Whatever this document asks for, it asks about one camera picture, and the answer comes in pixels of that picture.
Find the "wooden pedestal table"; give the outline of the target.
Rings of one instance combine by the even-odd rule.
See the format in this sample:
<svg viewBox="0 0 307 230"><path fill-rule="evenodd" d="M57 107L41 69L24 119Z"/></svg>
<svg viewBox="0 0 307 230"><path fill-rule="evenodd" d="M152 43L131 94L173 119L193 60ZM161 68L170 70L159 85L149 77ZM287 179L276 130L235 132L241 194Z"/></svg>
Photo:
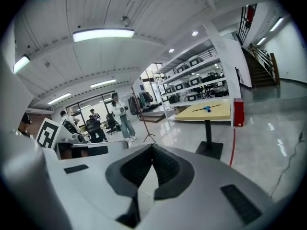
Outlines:
<svg viewBox="0 0 307 230"><path fill-rule="evenodd" d="M193 112L205 106L218 105L213 107L211 112L205 110ZM176 121L203 121L205 124L206 141L202 141L198 146L196 153L220 160L223 151L223 144L212 142L212 121L224 121L231 119L231 107L228 99L209 101L204 103L193 104L178 115L175 116Z"/></svg>

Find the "dark wooden staircase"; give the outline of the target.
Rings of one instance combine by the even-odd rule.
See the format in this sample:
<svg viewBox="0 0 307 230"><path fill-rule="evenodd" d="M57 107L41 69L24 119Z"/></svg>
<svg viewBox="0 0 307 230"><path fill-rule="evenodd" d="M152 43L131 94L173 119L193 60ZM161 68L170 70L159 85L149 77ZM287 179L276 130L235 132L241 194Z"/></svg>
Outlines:
<svg viewBox="0 0 307 230"><path fill-rule="evenodd" d="M262 2L242 7L236 37L241 44L248 65L248 75L253 89L279 86L280 76L275 55L263 49L272 36L271 28L278 21L280 9L271 2ZM259 46L257 43L266 40Z"/></svg>

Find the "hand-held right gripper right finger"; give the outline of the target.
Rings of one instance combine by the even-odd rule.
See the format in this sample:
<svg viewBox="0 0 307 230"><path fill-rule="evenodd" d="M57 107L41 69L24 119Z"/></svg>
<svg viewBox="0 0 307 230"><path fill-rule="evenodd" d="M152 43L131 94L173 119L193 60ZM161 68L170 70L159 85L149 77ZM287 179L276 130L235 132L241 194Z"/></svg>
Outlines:
<svg viewBox="0 0 307 230"><path fill-rule="evenodd" d="M158 179L155 200L180 196L194 179L194 168L189 161L156 144L152 145L152 165Z"/></svg>

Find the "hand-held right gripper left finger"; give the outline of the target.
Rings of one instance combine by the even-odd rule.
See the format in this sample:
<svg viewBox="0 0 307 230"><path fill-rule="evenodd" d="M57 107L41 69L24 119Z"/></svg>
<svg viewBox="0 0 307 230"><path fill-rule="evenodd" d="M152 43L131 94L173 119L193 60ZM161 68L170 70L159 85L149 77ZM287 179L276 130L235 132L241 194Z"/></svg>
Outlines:
<svg viewBox="0 0 307 230"><path fill-rule="evenodd" d="M117 195L135 198L152 166L152 144L123 157L106 169L106 180Z"/></svg>

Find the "blue handle squeegee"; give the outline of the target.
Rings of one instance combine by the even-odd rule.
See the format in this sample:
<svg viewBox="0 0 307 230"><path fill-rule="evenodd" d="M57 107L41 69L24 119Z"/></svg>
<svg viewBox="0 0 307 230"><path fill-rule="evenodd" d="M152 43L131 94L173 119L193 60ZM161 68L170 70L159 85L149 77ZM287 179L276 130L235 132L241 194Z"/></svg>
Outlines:
<svg viewBox="0 0 307 230"><path fill-rule="evenodd" d="M218 104L218 105L213 105L213 106L205 106L205 107L202 107L202 108L200 108L200 109L193 110L193 112L205 110L205 111L207 111L208 113L210 113L210 112L211 112L211 109L212 109L213 107L218 107L218 106L220 106L220 104Z"/></svg>

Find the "group of white screen devices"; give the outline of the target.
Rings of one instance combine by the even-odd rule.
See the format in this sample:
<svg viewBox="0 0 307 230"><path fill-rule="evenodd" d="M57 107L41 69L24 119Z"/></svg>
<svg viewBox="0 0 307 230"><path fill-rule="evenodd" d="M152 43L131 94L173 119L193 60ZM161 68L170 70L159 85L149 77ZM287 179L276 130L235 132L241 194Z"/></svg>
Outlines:
<svg viewBox="0 0 307 230"><path fill-rule="evenodd" d="M163 82L170 104L194 102L201 98L203 77L198 72L204 67L205 61L201 57L192 56L175 68L175 74Z"/></svg>

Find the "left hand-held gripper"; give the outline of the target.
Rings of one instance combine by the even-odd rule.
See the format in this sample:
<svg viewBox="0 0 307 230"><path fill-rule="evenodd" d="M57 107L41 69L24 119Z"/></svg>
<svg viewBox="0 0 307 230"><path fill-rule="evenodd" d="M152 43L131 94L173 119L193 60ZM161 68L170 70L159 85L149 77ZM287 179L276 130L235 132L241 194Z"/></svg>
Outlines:
<svg viewBox="0 0 307 230"><path fill-rule="evenodd" d="M72 134L65 126L48 118L44 119L36 141L41 147L53 150L59 160L103 155L129 148L124 140L87 143L82 135Z"/></svg>

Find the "white metal shelf unit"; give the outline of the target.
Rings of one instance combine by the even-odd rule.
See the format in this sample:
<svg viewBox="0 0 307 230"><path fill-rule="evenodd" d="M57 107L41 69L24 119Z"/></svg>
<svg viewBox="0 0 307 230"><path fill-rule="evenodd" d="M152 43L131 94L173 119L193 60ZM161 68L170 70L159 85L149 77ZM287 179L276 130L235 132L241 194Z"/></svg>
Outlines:
<svg viewBox="0 0 307 230"><path fill-rule="evenodd" d="M163 82L175 74L175 68L186 63L192 56L199 56L205 61L204 69L198 73L203 77L201 84L201 98L194 102L180 102L170 104ZM222 38L222 48L216 47L211 40L190 46L177 56L165 63L153 74L153 79L158 87L163 88L161 97L166 99L163 108L179 110L181 107L190 107L209 101L228 99L231 107L231 119L223 122L230 122L234 125L234 99L241 97L237 71L244 65L244 56L240 44L232 39Z"/></svg>

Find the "red plastic crate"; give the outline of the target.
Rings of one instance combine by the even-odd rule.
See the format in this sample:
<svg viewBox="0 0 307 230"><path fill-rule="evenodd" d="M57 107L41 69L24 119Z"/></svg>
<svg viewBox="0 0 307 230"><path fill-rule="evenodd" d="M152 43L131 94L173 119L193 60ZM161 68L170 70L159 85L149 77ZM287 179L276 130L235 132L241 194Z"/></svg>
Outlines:
<svg viewBox="0 0 307 230"><path fill-rule="evenodd" d="M243 127L245 121L244 102L241 98L234 99L234 126Z"/></svg>

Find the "black office chair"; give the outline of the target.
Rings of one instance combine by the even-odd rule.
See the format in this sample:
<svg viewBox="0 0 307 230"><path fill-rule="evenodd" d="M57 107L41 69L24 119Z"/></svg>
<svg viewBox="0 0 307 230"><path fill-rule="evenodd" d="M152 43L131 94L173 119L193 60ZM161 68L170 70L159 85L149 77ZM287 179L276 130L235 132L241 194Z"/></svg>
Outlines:
<svg viewBox="0 0 307 230"><path fill-rule="evenodd" d="M91 118L86 121L85 130L88 132L92 143L107 141L107 138L100 127L100 122L95 118Z"/></svg>
<svg viewBox="0 0 307 230"><path fill-rule="evenodd" d="M112 114L106 115L107 126L106 130L109 135L112 135L114 132L118 131L117 122L114 120Z"/></svg>

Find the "red-brown coat rack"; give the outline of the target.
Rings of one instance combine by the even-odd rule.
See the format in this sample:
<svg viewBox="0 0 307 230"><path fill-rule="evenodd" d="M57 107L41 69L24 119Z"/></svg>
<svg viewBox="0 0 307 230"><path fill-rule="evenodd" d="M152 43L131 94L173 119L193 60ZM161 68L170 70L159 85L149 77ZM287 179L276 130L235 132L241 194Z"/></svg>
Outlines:
<svg viewBox="0 0 307 230"><path fill-rule="evenodd" d="M143 116L143 114L142 114L142 111L141 111L139 102L138 102L138 100L137 100L137 96L136 96L135 91L134 91L134 88L133 88L133 83L131 82L130 78L128 78L128 79L129 79L129 83L130 83L130 88L131 88L131 90L132 90L132 95L133 95L134 100L135 100L135 103L136 103L136 105L137 105L138 113L139 113L139 115L141 116L142 121L143 121L143 124L144 124L144 126L145 126L145 129L146 129L146 131L147 131L147 135L146 135L145 139L143 140L143 143L144 143L148 138L151 138L152 141L153 141L154 143L156 143L156 141L155 141L155 139L154 139L154 136L155 136L155 135L150 133L150 131L149 131L148 127L147 127L146 121L145 121L145 119L144 119L144 116Z"/></svg>

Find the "long ceiling light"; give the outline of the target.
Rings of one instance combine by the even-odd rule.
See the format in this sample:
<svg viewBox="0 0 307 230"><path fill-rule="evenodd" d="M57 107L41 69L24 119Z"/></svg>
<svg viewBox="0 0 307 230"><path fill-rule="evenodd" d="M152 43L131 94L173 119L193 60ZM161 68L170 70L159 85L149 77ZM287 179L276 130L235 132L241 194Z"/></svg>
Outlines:
<svg viewBox="0 0 307 230"><path fill-rule="evenodd" d="M49 101L47 104L48 104L48 105L52 105L52 104L54 104L54 103L59 102L60 100L63 100L63 99L65 99L65 98L69 97L69 96L71 96L70 93L64 94L64 95L62 95L62 96L57 97L56 99L53 99L52 101Z"/></svg>
<svg viewBox="0 0 307 230"><path fill-rule="evenodd" d="M13 66L13 73L16 74L23 67L25 67L30 62L30 58L27 55L22 55L22 57L17 60Z"/></svg>
<svg viewBox="0 0 307 230"><path fill-rule="evenodd" d="M133 29L127 28L98 28L74 32L72 37L74 42L81 42L110 37L132 38L134 34Z"/></svg>
<svg viewBox="0 0 307 230"><path fill-rule="evenodd" d="M107 81L103 81L103 82L99 82L99 83L95 83L90 85L91 88L96 88L98 86L102 86L102 85L106 85L106 84L111 84L111 83L115 83L116 79L112 79L112 80L107 80Z"/></svg>

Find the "black chest rig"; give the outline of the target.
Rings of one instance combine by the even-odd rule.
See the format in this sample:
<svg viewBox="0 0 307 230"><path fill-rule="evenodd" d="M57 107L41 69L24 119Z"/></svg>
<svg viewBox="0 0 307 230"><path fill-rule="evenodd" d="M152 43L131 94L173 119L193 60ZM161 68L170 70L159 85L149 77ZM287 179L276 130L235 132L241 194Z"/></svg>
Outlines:
<svg viewBox="0 0 307 230"><path fill-rule="evenodd" d="M27 128L28 126L31 124L31 119L30 117L28 116L28 114L25 112L21 121L20 121L20 124L19 124L19 127L18 127L18 131L24 135L25 137L28 137L30 138L30 134L28 133L27 131Z"/></svg>

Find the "brown wooden platform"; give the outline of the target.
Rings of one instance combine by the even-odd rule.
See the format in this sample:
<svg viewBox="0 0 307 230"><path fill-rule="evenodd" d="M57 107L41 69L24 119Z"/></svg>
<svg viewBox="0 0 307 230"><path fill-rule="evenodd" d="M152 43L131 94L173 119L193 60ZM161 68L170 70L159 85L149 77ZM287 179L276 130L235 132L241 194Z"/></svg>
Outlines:
<svg viewBox="0 0 307 230"><path fill-rule="evenodd" d="M165 113L159 113L159 112L150 112L150 113L143 113L142 116L140 116L139 120L144 122L150 122L150 123L158 123L161 120L165 118Z"/></svg>

